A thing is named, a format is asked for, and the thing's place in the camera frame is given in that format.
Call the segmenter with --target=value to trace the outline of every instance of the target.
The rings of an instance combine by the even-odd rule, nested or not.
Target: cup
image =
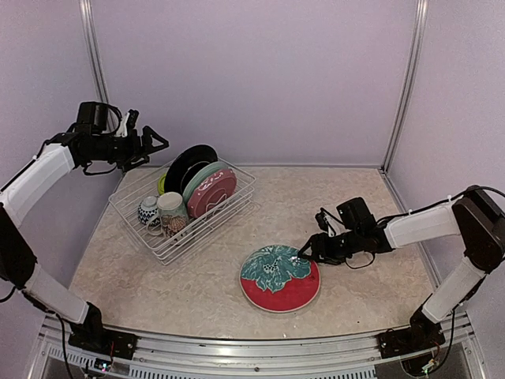
[[[156,207],[158,213],[146,224],[150,235],[163,235],[170,238],[189,224],[188,213],[180,193],[164,193],[158,197]]]
[[[158,207],[156,206],[156,202],[158,201],[157,196],[147,196],[142,202],[139,204],[137,208],[137,219],[143,225],[146,225],[148,221],[158,214]],[[158,222],[153,224],[154,227],[159,225]]]

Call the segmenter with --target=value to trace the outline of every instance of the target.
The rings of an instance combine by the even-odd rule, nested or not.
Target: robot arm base
[[[70,324],[69,345],[86,351],[132,360],[138,337],[132,333],[105,329],[100,310],[88,303],[88,314],[81,325]]]
[[[377,336],[380,356],[383,359],[412,354],[442,346],[445,337],[440,323],[434,324],[423,313],[422,306],[410,318],[410,327],[389,329]]]

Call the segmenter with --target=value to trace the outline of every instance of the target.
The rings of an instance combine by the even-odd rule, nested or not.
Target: countertop
[[[120,188],[149,168],[136,169]],[[408,324],[432,286],[416,246],[379,254],[369,267],[320,265],[317,297],[293,313],[268,313],[242,294],[239,272],[270,244],[300,248],[319,233],[314,215],[361,196],[378,219],[398,209],[373,169],[246,167],[253,200],[207,244],[163,266],[133,243],[109,205],[77,269],[72,291],[98,306],[106,324],[183,336],[282,339],[337,336]],[[350,261],[360,265],[365,253]]]

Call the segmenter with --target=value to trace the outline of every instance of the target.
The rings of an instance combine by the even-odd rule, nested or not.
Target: metal bar
[[[44,338],[37,339],[32,352],[28,356],[28,365],[25,367],[23,377],[27,379],[40,379],[43,375],[47,358],[47,342]]]
[[[466,313],[458,313],[455,320],[454,343],[471,340],[473,330]],[[448,340],[450,317],[442,322],[442,327]],[[133,360],[118,358],[118,364],[130,365],[135,370],[162,370],[164,373],[174,370],[200,377],[297,377],[299,374],[314,377],[332,370],[354,370],[399,359],[380,358],[376,335],[382,331],[298,340],[214,340],[110,328],[133,332],[140,337]],[[58,320],[47,317],[41,337],[56,347],[61,346]],[[86,357],[91,354],[74,347],[69,347],[69,353]],[[254,370],[256,367],[260,368],[259,373]]]
[[[487,367],[484,363],[481,346],[477,338],[472,336],[469,340],[462,343],[465,352],[466,363],[473,379],[486,379],[489,377]]]
[[[378,164],[359,164],[359,163],[254,163],[254,162],[236,162],[235,164],[241,167],[303,167],[303,168],[360,168],[369,170],[378,170],[382,167],[382,163]]]
[[[95,82],[96,95],[102,103],[109,104],[109,95],[103,76],[102,61],[100,60],[98,40],[96,39],[95,22],[93,21],[93,9],[91,0],[79,0],[80,18],[84,31],[84,39],[88,50],[89,63],[92,69],[93,81]],[[114,130],[112,121],[107,118],[109,131]]]
[[[402,133],[403,125],[405,123],[406,114],[415,82],[417,66],[419,64],[419,57],[421,55],[421,46],[423,36],[425,34],[427,11],[428,0],[417,0],[416,19],[414,21],[412,43],[410,46],[409,61],[407,63],[405,80],[403,81],[402,94],[400,96],[398,110],[396,111],[393,131],[391,133],[386,155],[384,157],[382,165],[382,168],[386,173],[391,168],[391,164],[398,147],[399,138]]]

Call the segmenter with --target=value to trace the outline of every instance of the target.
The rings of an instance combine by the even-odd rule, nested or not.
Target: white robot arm
[[[329,233],[329,212],[322,208],[316,220],[328,233],[313,235],[298,256],[340,265],[359,251],[375,256],[416,242],[461,235],[466,246],[461,263],[410,318],[410,328],[378,335],[383,358],[441,345],[445,339],[440,333],[440,322],[458,304],[473,296],[485,277],[503,262],[505,215],[485,190],[505,197],[497,189],[471,186],[454,199],[384,217],[378,222],[365,201],[357,197],[337,207],[341,223],[348,231],[335,236]]]
[[[106,133],[109,111],[119,121],[114,132]],[[40,152],[0,190],[0,278],[14,284],[41,310],[58,314],[73,330],[70,344],[109,354],[114,342],[117,356],[131,358],[136,337],[108,331],[102,326],[101,313],[50,276],[37,263],[18,227],[35,203],[63,176],[81,166],[84,173],[95,161],[106,161],[123,171],[149,161],[149,155],[168,147],[168,141],[149,126],[137,136],[138,112],[130,110],[122,118],[118,109],[105,103],[82,103],[77,122],[66,133],[44,142]],[[153,146],[153,138],[159,142]]]

